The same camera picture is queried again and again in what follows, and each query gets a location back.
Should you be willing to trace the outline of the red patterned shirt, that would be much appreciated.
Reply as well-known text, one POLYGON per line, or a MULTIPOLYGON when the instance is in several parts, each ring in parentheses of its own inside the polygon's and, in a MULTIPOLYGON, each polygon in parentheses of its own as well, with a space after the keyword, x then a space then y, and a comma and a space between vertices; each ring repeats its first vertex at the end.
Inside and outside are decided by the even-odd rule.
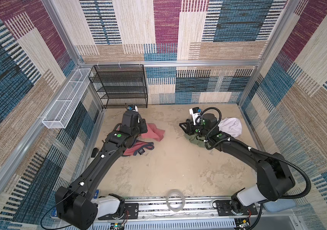
POLYGON ((155 148, 153 140, 160 142, 164 138, 165 131, 159 129, 155 124, 149 123, 147 128, 148 132, 141 134, 141 137, 136 140, 134 145, 125 150, 122 157, 143 155, 146 150, 153 150, 155 148))

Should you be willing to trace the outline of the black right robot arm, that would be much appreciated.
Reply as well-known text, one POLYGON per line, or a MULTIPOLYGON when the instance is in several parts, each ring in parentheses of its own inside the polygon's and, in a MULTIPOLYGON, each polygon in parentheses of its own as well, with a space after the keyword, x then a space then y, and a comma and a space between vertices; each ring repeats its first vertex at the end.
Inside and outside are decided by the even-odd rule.
POLYGON ((194 123, 187 119, 180 123, 181 129, 189 136, 203 138, 204 143, 224 153, 230 154, 255 170, 257 182, 254 186, 236 192, 230 201, 231 211, 243 214, 248 206, 256 202, 269 200, 277 201, 295 186, 295 180, 289 166, 280 161, 281 154, 274 157, 254 153, 254 148, 240 143, 231 135, 219 130, 213 114, 205 114, 203 122, 194 123))

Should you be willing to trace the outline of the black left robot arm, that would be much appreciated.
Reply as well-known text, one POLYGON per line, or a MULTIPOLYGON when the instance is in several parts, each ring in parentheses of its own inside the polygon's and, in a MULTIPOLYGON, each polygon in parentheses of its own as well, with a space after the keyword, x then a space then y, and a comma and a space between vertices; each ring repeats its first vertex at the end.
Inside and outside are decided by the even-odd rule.
POLYGON ((99 208, 92 203, 92 198, 104 176, 137 137, 147 132, 145 119, 132 110, 125 111, 122 123, 116 128, 107 135, 102 149, 85 171, 55 194, 58 218, 81 230, 87 230, 97 217, 99 208))

